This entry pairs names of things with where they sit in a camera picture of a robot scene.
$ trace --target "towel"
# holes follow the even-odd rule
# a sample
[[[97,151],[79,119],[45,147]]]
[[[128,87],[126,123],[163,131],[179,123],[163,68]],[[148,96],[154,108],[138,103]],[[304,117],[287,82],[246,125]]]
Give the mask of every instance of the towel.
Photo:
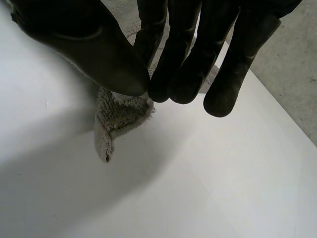
[[[103,3],[117,19],[128,41],[133,44],[141,26],[137,1],[104,0]],[[156,69],[168,33],[169,25],[167,24],[161,45],[149,69],[150,76]],[[217,73],[218,68],[212,68],[200,93],[208,91]],[[154,111],[154,103],[147,94],[142,97],[128,97],[100,88],[94,126],[95,148],[100,159],[103,162],[109,162],[114,153],[114,140],[142,125]]]

